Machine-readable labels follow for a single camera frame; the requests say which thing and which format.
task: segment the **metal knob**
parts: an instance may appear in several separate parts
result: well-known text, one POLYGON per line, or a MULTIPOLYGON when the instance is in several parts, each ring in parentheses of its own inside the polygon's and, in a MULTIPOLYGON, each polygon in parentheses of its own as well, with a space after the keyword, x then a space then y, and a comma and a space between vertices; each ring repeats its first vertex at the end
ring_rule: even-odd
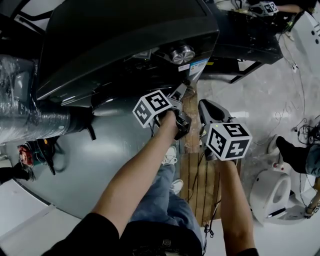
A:
POLYGON ((189 46, 182 46, 171 52, 172 62, 181 65, 191 61, 195 57, 195 52, 189 46))

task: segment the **wooden board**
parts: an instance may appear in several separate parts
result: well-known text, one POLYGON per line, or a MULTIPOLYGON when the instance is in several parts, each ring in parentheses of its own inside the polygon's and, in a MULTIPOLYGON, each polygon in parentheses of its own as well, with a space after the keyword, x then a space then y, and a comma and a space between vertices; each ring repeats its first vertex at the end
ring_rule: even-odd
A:
POLYGON ((180 197, 188 201, 189 192, 189 154, 180 155, 180 179, 183 180, 183 187, 180 197))
POLYGON ((187 96, 182 100, 183 111, 192 119, 190 132, 185 136, 184 141, 184 151, 187 154, 198 153, 200 151, 200 119, 198 112, 197 84, 194 83, 189 89, 193 89, 194 94, 192 96, 187 96))
MULTIPOLYGON (((211 216, 214 214, 215 207, 217 203, 221 200, 221 181, 220 181, 220 171, 216 169, 214 174, 214 186, 213 186, 213 204, 211 208, 211 216)), ((220 205, 218 206, 214 220, 221 219, 220 205)))
POLYGON ((180 178, 184 184, 180 197, 189 203, 197 222, 203 226, 212 218, 216 175, 213 162, 207 162, 203 156, 199 163, 201 157, 202 152, 180 155, 180 178))
POLYGON ((197 195, 198 195, 198 154, 189 154, 189 195, 188 203, 196 214, 197 195))
POLYGON ((202 157, 201 155, 202 154, 198 155, 199 167, 198 167, 197 199, 196 199, 196 211, 195 211, 195 218, 199 224, 203 222, 205 197, 206 197, 206 177, 207 177, 207 161, 206 161, 206 158, 204 156, 202 157))
POLYGON ((214 204, 215 167, 212 161, 206 164, 206 186, 202 223, 211 220, 212 205, 214 204))

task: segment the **black sleeve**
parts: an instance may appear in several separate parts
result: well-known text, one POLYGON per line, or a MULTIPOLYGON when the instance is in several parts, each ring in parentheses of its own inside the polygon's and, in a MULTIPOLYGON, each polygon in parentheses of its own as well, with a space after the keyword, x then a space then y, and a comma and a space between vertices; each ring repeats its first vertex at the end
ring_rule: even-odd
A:
POLYGON ((62 241, 42 256, 51 255, 115 255, 119 233, 105 217, 89 213, 62 241))
POLYGON ((6 254, 4 253, 4 251, 0 248, 0 256, 6 256, 6 254))
POLYGON ((256 248, 250 248, 239 252, 236 256, 259 256, 256 248))

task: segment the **plastic wrap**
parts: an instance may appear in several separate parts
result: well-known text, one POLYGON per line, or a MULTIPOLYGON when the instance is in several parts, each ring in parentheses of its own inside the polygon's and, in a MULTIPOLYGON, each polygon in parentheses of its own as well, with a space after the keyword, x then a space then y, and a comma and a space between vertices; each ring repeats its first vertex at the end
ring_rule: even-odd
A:
POLYGON ((67 107, 33 98, 32 61, 0 55, 0 143, 63 135, 70 125, 67 107))

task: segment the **metal table leg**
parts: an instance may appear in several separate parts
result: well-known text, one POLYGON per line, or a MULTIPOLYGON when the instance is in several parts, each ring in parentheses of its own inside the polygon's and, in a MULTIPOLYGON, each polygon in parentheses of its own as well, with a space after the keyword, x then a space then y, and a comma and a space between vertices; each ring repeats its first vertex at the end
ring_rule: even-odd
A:
POLYGON ((241 79, 245 78, 247 75, 251 74, 252 72, 256 71, 258 68, 262 67, 264 64, 261 62, 255 62, 253 63, 251 66, 249 66, 248 68, 246 68, 243 71, 243 75, 237 75, 235 78, 233 78, 230 81, 230 84, 234 84, 238 81, 240 81, 241 79))

